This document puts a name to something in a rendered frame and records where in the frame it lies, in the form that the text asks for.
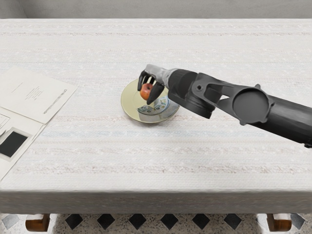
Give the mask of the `open white book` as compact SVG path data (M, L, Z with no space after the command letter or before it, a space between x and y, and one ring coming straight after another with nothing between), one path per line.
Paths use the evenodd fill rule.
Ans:
M76 89L18 67L0 75L0 181Z

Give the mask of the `patterned yellow plate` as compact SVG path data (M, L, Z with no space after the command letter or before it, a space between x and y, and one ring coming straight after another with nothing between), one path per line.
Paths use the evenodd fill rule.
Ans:
M137 90L138 79L131 81L121 94L121 106L133 120L142 123L158 123L173 117L179 105L168 98L168 89L150 105L146 104Z

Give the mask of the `red apple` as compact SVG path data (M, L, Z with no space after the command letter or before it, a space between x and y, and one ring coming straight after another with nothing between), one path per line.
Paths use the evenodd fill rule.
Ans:
M150 92L153 88L153 85L151 83L145 83L142 85L142 88L140 90L140 96L144 99L144 100L148 100L149 96L150 96Z

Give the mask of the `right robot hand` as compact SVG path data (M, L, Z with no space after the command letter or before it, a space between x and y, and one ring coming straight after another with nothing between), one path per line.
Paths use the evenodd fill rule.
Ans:
M141 72L138 80L137 90L140 91L143 84L147 83L151 77L150 83L153 84L150 95L147 99L147 105L154 102L163 92L164 88L169 88L169 78L177 69L167 70L156 65L148 64Z

